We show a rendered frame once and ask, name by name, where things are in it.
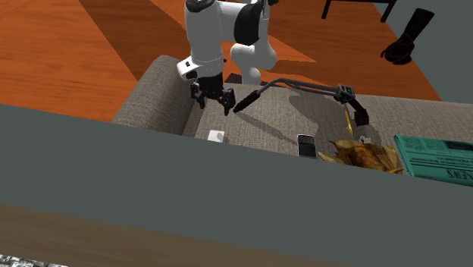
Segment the grey fabric sofa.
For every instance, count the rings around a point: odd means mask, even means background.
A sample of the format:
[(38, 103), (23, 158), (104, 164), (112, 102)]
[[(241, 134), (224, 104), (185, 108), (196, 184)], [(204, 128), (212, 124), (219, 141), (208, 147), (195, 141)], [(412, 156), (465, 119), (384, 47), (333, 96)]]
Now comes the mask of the grey fabric sofa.
[(156, 58), (112, 123), (203, 140), (210, 130), (221, 130), (225, 143), (288, 155), (297, 154), (298, 134), (315, 137), (316, 149), (326, 155), (336, 150), (330, 140), (360, 136), (379, 146), (394, 146), (395, 135), (473, 143), (473, 105), (455, 102), (357, 95), (369, 115), (369, 124), (357, 127), (353, 109), (329, 96), (271, 87), (243, 111), (225, 116), (215, 100), (199, 107), (190, 96), (190, 82), (177, 73), (177, 62), (167, 55)]

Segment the black silver mobile phone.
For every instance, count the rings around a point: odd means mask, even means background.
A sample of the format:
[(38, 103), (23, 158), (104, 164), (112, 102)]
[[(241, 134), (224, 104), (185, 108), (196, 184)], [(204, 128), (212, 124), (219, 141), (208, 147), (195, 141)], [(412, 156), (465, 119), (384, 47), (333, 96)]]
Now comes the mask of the black silver mobile phone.
[(300, 157), (316, 158), (315, 138), (307, 134), (297, 135), (298, 150), (297, 155)]

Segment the teal newspaper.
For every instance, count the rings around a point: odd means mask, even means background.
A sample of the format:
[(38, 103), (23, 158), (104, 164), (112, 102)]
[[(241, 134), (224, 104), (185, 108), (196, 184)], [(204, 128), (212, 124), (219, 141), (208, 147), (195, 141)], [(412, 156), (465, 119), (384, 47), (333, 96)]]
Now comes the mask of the teal newspaper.
[(408, 175), (473, 187), (473, 143), (395, 135)]

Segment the black table frame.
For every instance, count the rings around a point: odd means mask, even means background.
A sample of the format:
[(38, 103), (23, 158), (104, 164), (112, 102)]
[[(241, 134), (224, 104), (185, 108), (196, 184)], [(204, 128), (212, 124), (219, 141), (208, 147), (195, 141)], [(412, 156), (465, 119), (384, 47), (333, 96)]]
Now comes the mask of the black table frame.
[(387, 7), (383, 14), (381, 15), (380, 22), (385, 23), (387, 18), (390, 15), (390, 12), (393, 10), (397, 0), (325, 0), (324, 9), (321, 14), (321, 18), (324, 20), (327, 17), (331, 2), (364, 2), (364, 3), (382, 3), (387, 4)]

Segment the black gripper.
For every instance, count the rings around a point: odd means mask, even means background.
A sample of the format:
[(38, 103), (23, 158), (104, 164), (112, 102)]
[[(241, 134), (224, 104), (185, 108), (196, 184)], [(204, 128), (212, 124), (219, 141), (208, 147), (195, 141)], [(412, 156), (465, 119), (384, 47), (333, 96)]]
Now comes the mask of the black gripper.
[(201, 109), (205, 108), (205, 98), (217, 100), (224, 107), (224, 115), (228, 116), (230, 110), (236, 105), (233, 88), (223, 88), (223, 73), (212, 77), (200, 77), (197, 82), (190, 85), (191, 98), (199, 103)]

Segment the brown dried leaf bundle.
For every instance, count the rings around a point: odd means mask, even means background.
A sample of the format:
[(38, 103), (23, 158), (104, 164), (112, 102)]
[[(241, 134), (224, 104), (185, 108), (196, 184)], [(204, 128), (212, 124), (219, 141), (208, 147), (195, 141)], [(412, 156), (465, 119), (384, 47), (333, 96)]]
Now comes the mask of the brown dried leaf bundle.
[(323, 161), (395, 174), (403, 170), (398, 167), (398, 155), (392, 146), (378, 146), (350, 139), (330, 140), (330, 143), (337, 151), (335, 156), (318, 152)]

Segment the black boot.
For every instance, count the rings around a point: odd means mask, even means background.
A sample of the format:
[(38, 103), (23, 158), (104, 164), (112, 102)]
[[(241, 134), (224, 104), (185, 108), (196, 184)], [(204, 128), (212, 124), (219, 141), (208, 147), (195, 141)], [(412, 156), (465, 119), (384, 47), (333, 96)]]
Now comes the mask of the black boot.
[(380, 57), (394, 65), (405, 65), (412, 61), (412, 52), (415, 48), (415, 40), (430, 23), (434, 12), (416, 8), (409, 19), (403, 33), (397, 41), (392, 42), (380, 53)]

